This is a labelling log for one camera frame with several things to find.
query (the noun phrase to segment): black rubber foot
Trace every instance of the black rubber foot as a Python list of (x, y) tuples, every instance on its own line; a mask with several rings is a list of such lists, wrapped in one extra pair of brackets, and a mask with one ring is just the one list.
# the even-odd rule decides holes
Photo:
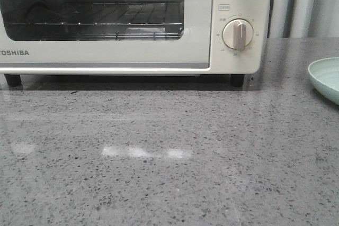
[(20, 75), (5, 74), (5, 78), (9, 87), (16, 87), (21, 85)]
[(231, 74), (231, 86), (242, 87), (244, 84), (244, 74)]

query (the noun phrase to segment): plate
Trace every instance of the plate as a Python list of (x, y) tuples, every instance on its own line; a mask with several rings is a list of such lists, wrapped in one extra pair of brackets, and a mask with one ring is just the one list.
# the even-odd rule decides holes
[(313, 86), (339, 105), (339, 57), (312, 62), (308, 66), (308, 73)]

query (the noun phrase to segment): white curtain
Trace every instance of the white curtain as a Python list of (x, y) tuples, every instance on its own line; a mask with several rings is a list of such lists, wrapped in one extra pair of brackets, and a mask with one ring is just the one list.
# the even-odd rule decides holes
[(273, 0), (269, 37), (339, 37), (339, 0)]

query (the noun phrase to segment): toaster oven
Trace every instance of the toaster oven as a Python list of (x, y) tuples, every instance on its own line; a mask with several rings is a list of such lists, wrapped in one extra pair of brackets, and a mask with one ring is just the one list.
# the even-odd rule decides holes
[(0, 0), (0, 73), (231, 74), (258, 70), (270, 0)]

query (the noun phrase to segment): timer knob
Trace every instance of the timer knob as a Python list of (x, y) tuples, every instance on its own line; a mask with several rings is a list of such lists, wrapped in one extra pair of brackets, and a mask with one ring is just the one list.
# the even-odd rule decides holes
[(230, 48), (243, 51), (253, 38), (253, 28), (245, 20), (232, 20), (224, 28), (222, 38)]

